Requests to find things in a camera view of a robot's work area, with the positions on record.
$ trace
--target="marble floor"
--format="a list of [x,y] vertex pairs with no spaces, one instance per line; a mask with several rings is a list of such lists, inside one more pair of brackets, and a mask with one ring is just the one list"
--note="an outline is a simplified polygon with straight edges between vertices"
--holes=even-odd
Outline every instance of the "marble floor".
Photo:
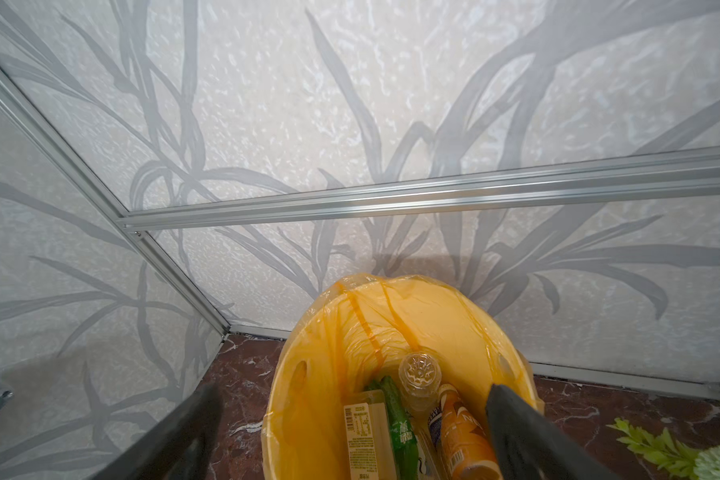
[[[225,404],[208,478],[264,478],[262,417],[283,343],[230,336],[202,379],[201,385],[218,385]],[[638,461],[616,441],[619,433],[605,427],[615,417],[626,418],[652,433],[667,427],[675,438],[691,447],[720,445],[719,403],[538,376],[535,381],[539,396],[547,403],[546,417],[624,479],[668,480],[669,475]]]

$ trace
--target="yellow plastic bag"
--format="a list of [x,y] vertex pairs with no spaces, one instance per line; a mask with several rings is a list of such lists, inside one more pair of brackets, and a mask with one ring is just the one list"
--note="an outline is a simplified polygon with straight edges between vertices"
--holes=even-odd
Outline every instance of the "yellow plastic bag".
[[443,381],[486,426],[492,383],[541,410],[528,363],[490,316],[424,276],[346,276],[296,324],[278,362],[262,428],[269,480],[349,478],[344,398],[392,375],[411,351],[440,362]]

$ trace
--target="product label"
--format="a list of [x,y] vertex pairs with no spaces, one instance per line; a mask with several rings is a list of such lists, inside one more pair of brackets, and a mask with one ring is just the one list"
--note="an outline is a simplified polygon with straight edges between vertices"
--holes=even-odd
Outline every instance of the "product label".
[[451,475],[456,471],[456,467],[464,461],[464,451],[457,450],[452,456],[451,460],[448,461],[448,469],[451,471]]
[[395,422],[389,427],[389,435],[392,436],[392,449],[399,450],[413,441],[413,429],[408,420]]
[[427,425],[429,426],[429,436],[432,437],[432,444],[435,448],[440,448],[440,430],[443,426],[443,411],[440,406],[436,406],[429,414]]
[[378,460],[367,403],[344,407],[352,480],[378,480]]

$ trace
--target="baseboard trim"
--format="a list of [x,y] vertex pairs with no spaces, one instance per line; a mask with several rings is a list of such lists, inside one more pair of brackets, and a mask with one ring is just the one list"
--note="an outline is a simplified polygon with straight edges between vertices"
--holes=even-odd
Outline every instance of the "baseboard trim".
[[[260,336],[275,340],[285,340],[291,334],[289,330],[268,329],[260,326],[231,325],[230,333]],[[720,402],[719,383],[697,383],[683,380],[657,379],[629,373],[604,372],[602,370],[580,369],[572,366],[549,365],[531,362],[535,375],[563,379],[569,382],[599,383],[625,389],[654,392],[664,396],[704,398]]]

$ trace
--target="wallpaper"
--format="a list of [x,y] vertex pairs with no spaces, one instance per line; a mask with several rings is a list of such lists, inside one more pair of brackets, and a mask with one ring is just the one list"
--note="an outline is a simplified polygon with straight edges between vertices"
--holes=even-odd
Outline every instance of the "wallpaper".
[[86,478],[194,390],[220,335],[0,112],[1,478]]
[[720,196],[220,226],[159,242],[238,323],[290,330],[344,275],[423,274],[486,309],[532,362],[720,382]]
[[0,0],[132,210],[720,145],[720,0]]

